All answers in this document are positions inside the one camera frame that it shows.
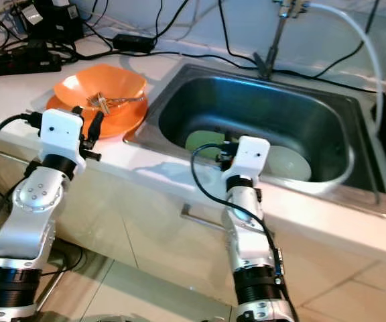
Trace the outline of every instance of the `white tube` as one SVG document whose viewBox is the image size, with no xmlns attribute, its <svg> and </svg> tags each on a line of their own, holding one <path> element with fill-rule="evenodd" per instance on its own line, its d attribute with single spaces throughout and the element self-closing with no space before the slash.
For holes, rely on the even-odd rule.
<svg viewBox="0 0 386 322">
<path fill-rule="evenodd" d="M 319 3 L 310 3 L 311 8 L 326 10 L 329 12 L 338 15 L 343 20 L 345 20 L 349 25 L 355 29 L 355 31 L 361 37 L 361 40 L 365 43 L 367 51 L 369 52 L 370 58 L 372 60 L 373 69 L 375 72 L 376 78 L 376 122 L 375 122 L 375 134 L 379 132 L 382 123 L 382 113 L 383 113 L 383 87 L 382 87 L 382 72 L 381 65 L 379 64 L 378 56 L 376 54 L 376 50 L 374 49 L 370 38 L 366 33 L 361 29 L 357 22 L 353 18 L 351 18 L 347 13 L 339 10 L 337 8 L 330 7 L 328 5 L 321 5 Z"/>
</svg>

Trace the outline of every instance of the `orange plate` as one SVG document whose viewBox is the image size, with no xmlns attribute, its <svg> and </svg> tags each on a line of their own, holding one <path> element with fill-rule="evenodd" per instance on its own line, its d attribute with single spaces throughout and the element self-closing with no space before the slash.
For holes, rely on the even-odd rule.
<svg viewBox="0 0 386 322">
<path fill-rule="evenodd" d="M 147 80 L 135 72 L 99 64 L 65 78 L 54 85 L 53 89 L 63 103 L 68 106 L 80 105 L 84 107 L 84 112 L 89 112 L 88 110 L 96 108 L 88 104 L 87 98 L 98 92 L 106 98 L 139 97 L 143 94 L 146 84 Z"/>
<path fill-rule="evenodd" d="M 116 115 L 105 116 L 101 125 L 100 138 L 109 138 L 111 136 L 117 136 L 119 134 L 127 133 L 128 131 L 137 129 L 137 127 L 144 120 L 145 114 L 147 113 L 147 108 L 147 98 L 144 98 L 142 101 L 124 104 L 120 113 Z M 65 109 L 71 111 L 72 107 L 61 102 L 56 96 L 53 96 L 47 102 L 46 109 Z M 86 137 L 88 128 L 91 123 L 91 119 L 84 119 L 83 134 Z"/>
</svg>

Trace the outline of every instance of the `power strip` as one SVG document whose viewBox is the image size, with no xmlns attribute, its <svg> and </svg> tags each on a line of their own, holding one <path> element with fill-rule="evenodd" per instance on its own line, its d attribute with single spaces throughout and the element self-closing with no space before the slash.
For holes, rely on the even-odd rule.
<svg viewBox="0 0 386 322">
<path fill-rule="evenodd" d="M 62 64 L 59 55 L 50 54 L 45 60 L 20 60 L 10 56 L 0 56 L 0 76 L 59 72 L 61 69 Z"/>
</svg>

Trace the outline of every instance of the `sink basin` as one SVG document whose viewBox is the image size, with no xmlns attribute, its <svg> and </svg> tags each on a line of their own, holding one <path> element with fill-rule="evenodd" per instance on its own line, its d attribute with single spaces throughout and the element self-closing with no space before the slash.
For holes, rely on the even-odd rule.
<svg viewBox="0 0 386 322">
<path fill-rule="evenodd" d="M 125 141 L 189 159 L 186 141 L 199 130 L 289 148 L 309 164 L 310 179 L 262 173 L 262 181 L 386 217 L 383 181 L 353 98 L 188 64 Z"/>
</svg>

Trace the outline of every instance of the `fork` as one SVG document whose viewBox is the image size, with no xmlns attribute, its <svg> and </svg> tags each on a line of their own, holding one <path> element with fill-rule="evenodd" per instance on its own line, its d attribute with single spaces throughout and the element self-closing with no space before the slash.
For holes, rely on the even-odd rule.
<svg viewBox="0 0 386 322">
<path fill-rule="evenodd" d="M 101 92 L 98 92 L 97 94 L 90 96 L 87 98 L 87 102 L 95 107 L 100 107 L 101 102 L 105 100 L 105 103 L 107 104 L 108 107 L 114 106 L 114 104 L 118 103 L 126 103 L 126 102 L 137 102 L 137 101 L 142 101 L 144 100 L 144 95 L 140 97 L 120 97 L 117 99 L 106 99 L 104 98 L 103 94 Z"/>
</svg>

